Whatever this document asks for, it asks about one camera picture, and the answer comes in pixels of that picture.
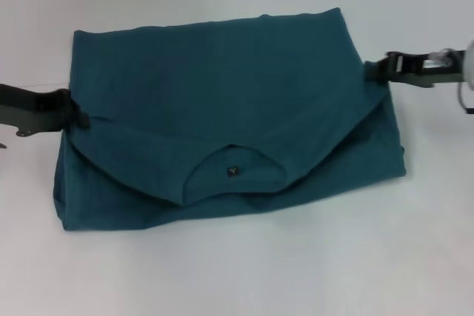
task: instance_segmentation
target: teal fabric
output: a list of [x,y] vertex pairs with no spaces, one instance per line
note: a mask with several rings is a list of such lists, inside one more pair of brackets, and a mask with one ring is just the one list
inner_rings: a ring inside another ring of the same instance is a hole
[[405,174],[389,87],[364,81],[339,9],[76,31],[70,90],[92,126],[62,138],[67,230],[268,212]]

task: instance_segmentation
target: white background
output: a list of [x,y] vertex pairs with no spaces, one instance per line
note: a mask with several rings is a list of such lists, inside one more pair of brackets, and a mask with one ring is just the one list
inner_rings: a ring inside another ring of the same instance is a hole
[[[474,0],[0,0],[0,82],[66,87],[74,30],[340,7],[364,60],[465,48]],[[474,118],[393,86],[408,176],[266,215],[67,233],[59,134],[0,127],[0,315],[474,315]],[[474,93],[466,93],[474,99]]]

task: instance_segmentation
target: teal t-shirt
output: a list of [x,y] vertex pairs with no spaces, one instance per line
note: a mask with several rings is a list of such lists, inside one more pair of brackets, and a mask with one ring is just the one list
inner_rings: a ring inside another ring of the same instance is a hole
[[364,81],[339,9],[76,31],[65,229],[268,212],[405,174],[390,90]]

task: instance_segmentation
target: white table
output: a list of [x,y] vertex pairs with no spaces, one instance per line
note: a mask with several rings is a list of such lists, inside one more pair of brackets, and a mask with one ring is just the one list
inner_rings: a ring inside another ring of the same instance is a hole
[[[340,7],[365,60],[465,48],[473,0],[0,0],[0,81],[67,86],[74,30]],[[469,95],[474,103],[474,95]],[[67,233],[59,134],[0,127],[0,315],[474,315],[474,118],[393,86],[406,178],[266,215]]]

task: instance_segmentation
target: white surface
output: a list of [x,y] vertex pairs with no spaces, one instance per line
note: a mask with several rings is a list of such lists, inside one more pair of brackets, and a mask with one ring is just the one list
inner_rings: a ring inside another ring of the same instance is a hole
[[[472,0],[0,0],[0,81],[67,83],[72,32],[340,7],[361,57],[465,48]],[[0,127],[0,315],[474,315],[474,119],[394,86],[409,175],[266,215],[66,233],[58,134]]]

